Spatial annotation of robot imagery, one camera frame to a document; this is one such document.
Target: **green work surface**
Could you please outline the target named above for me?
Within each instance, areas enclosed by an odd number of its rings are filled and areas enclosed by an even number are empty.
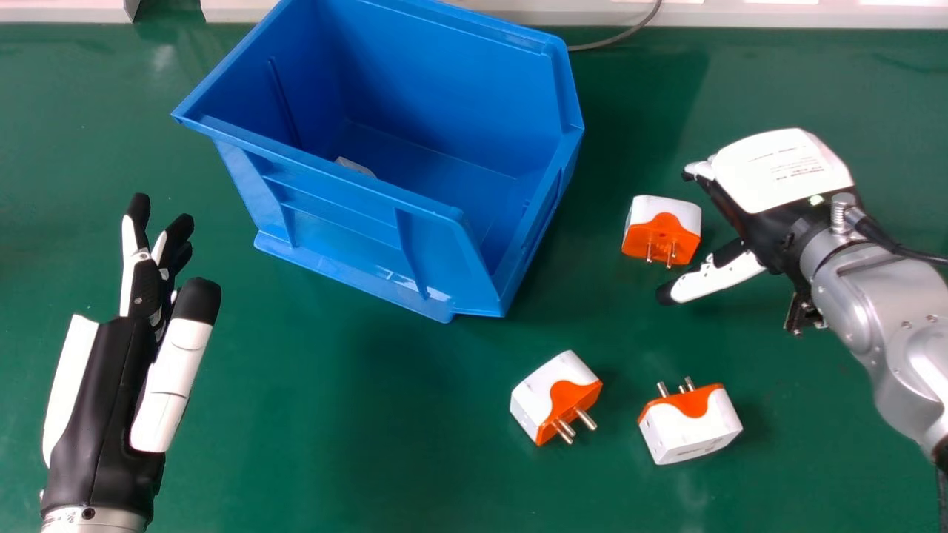
[[[249,27],[174,6],[139,20],[0,28],[0,530],[39,527],[53,371],[71,313],[117,311],[136,191],[153,237],[194,215],[186,274],[224,288],[154,533],[936,529],[934,469],[863,368],[830,332],[781,329],[786,280],[665,308],[675,273],[619,245],[643,193],[704,208],[701,256],[728,241],[683,165],[802,126],[892,233],[948,250],[948,33],[650,28],[574,56],[587,136],[510,314],[443,325],[253,248],[210,141],[169,117]],[[605,382],[599,430],[537,448],[510,391],[566,349]],[[636,417],[685,375],[724,383],[744,432],[659,468]]]

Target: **cable connector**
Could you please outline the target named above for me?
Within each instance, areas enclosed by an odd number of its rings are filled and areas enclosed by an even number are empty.
[[[537,446],[554,435],[573,444],[570,423],[579,418],[590,431],[596,424],[587,411],[599,399],[602,381],[573,350],[559,354],[534,371],[510,395],[510,414]]]
[[[631,257],[687,265],[702,238],[702,208],[690,202],[639,195],[632,198],[622,252]]]
[[[670,465],[724,448],[744,427],[720,383],[695,388],[690,377],[670,395],[659,382],[661,397],[639,414],[639,430],[656,465]]]

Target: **white wall edge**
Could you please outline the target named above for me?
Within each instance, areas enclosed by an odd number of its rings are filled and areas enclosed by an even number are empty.
[[[891,5],[864,5],[858,0],[823,0],[815,5],[803,5],[799,0],[767,4],[743,0],[665,1],[651,22],[653,26],[948,28],[948,0],[889,0]],[[627,26],[648,10],[648,0],[449,0],[448,3],[530,26]],[[884,4],[885,0],[873,3]],[[899,5],[910,3],[927,5]],[[201,3],[205,18],[212,23],[259,22],[274,5],[275,0],[203,0]]]
[[[140,0],[0,0],[0,23],[128,24]]]

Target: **blue container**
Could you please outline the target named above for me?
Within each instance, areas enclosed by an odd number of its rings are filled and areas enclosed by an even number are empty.
[[[439,322],[504,315],[583,134],[560,39],[430,0],[283,0],[173,116],[257,248]]]

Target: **robotic arm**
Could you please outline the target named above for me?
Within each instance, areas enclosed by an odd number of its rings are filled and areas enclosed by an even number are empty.
[[[194,223],[179,216],[149,249],[150,211],[136,194],[122,218],[118,316],[73,316],[66,334],[43,426],[44,533],[140,533],[153,517],[221,289],[194,278],[173,291]]]
[[[685,303],[761,272],[795,289],[784,327],[833,331],[872,380],[876,407],[948,470],[948,286],[944,257],[904,248],[862,209],[846,165],[799,129],[745,138],[689,164],[738,239],[659,288]]]

